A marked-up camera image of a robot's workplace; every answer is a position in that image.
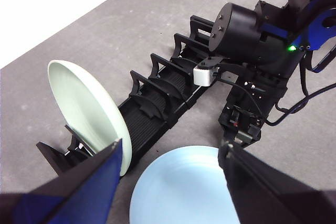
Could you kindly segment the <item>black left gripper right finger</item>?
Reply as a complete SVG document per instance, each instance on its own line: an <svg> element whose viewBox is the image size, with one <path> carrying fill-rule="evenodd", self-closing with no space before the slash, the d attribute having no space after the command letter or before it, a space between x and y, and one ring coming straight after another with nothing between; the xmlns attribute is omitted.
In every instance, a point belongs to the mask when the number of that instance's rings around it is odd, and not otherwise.
<svg viewBox="0 0 336 224"><path fill-rule="evenodd" d="M235 143L218 151L241 223L335 223L335 190L316 190Z"/></svg>

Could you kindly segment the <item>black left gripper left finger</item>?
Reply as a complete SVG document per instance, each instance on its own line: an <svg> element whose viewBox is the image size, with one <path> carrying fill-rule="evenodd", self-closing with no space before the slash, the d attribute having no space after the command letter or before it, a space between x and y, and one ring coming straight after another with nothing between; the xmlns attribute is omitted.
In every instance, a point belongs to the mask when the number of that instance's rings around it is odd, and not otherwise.
<svg viewBox="0 0 336 224"><path fill-rule="evenodd" d="M122 140L28 193L1 194L1 223L105 223L120 181Z"/></svg>

